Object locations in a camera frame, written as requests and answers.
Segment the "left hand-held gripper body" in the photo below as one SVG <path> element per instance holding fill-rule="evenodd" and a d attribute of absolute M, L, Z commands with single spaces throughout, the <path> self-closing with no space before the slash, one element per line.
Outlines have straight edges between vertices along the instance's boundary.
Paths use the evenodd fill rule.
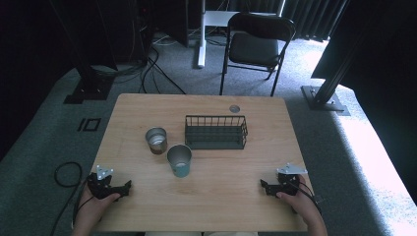
<path fill-rule="evenodd" d="M 111 187 L 112 168 L 103 167 L 97 165 L 95 171 L 87 177 L 87 184 L 89 191 L 97 199 L 105 199 L 112 194 L 122 195 L 122 191 L 119 187 Z"/>

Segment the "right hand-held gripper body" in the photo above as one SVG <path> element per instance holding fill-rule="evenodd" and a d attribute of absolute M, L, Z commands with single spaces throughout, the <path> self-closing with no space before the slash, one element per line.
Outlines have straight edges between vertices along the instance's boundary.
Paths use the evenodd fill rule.
<path fill-rule="evenodd" d="M 295 196 L 300 185 L 299 176 L 307 173 L 308 170 L 306 168 L 286 163 L 284 166 L 276 169 L 275 175 L 279 185 L 283 188 L 283 192 L 290 196 Z"/>

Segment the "silver metal cup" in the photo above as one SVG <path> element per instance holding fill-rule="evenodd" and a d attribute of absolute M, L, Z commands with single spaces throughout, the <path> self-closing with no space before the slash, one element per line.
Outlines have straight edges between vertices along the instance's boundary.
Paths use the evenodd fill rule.
<path fill-rule="evenodd" d="M 163 154 L 167 150 L 167 134 L 161 127 L 152 127 L 146 132 L 146 141 L 153 154 Z"/>

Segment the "teal metal cup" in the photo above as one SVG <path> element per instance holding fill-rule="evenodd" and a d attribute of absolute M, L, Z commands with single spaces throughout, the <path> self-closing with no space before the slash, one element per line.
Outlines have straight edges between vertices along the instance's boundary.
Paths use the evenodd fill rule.
<path fill-rule="evenodd" d="M 190 173 L 192 151 L 186 145 L 171 147 L 166 155 L 173 174 L 178 178 L 184 178 Z"/>

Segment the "black wire basket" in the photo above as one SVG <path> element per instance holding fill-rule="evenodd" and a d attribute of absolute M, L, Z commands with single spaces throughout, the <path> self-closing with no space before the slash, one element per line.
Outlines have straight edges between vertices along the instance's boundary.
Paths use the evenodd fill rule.
<path fill-rule="evenodd" d="M 187 115 L 185 144 L 191 149 L 243 149 L 248 128 L 245 116 Z"/>

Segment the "person's left hand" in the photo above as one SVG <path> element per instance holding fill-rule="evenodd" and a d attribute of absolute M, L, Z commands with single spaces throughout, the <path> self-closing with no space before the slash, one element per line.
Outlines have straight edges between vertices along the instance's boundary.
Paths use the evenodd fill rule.
<path fill-rule="evenodd" d="M 115 193 L 104 199 L 98 199 L 90 192 L 88 187 L 84 187 L 74 222 L 74 229 L 92 230 L 107 208 L 119 198 L 120 195 Z"/>

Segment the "person's right hand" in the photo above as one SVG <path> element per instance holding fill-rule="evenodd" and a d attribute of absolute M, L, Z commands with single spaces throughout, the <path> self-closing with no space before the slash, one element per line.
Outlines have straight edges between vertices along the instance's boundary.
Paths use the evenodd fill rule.
<path fill-rule="evenodd" d="M 299 180 L 299 190 L 295 196 L 291 196 L 283 192 L 278 192 L 276 196 L 280 200 L 291 205 L 305 221 L 311 221 L 312 219 L 319 217 L 321 214 L 311 198 L 307 196 L 308 188 L 306 187 L 305 179 L 302 176 L 299 176 Z"/>

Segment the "black metal stand with foot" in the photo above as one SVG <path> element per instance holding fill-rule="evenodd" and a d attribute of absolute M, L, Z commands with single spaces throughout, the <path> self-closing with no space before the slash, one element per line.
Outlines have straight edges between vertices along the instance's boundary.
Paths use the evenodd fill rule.
<path fill-rule="evenodd" d="M 319 87 L 301 86 L 301 91 L 311 110 L 349 114 L 335 93 L 351 64 L 353 50 L 349 46 L 350 39 L 347 30 L 347 22 L 340 20 L 314 69 L 312 78 L 324 79 L 323 84 Z"/>

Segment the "black folding chair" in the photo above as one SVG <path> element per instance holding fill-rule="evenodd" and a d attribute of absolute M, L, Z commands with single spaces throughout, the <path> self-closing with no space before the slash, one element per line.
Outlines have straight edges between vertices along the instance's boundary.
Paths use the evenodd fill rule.
<path fill-rule="evenodd" d="M 286 49 L 296 32 L 292 20 L 276 15 L 237 13 L 227 23 L 219 94 L 223 94 L 228 68 L 268 72 L 266 81 L 276 72 L 271 96 L 274 96 Z"/>

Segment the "dark pleated curtain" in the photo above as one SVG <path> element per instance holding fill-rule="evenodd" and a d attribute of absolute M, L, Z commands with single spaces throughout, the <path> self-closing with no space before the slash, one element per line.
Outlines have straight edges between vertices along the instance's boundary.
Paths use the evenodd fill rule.
<path fill-rule="evenodd" d="M 295 24 L 295 38 L 323 41 L 332 37 L 350 0 L 225 1 L 228 11 L 277 14 Z"/>

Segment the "black stand with base plate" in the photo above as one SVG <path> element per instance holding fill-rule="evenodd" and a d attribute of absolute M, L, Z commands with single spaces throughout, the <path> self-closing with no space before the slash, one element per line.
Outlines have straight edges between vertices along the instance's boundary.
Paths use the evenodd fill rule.
<path fill-rule="evenodd" d="M 107 31 L 98 0 L 48 0 L 59 22 L 59 32 L 69 58 L 80 75 L 72 94 L 64 102 L 105 100 L 114 77 L 101 75 L 93 65 L 115 69 Z"/>

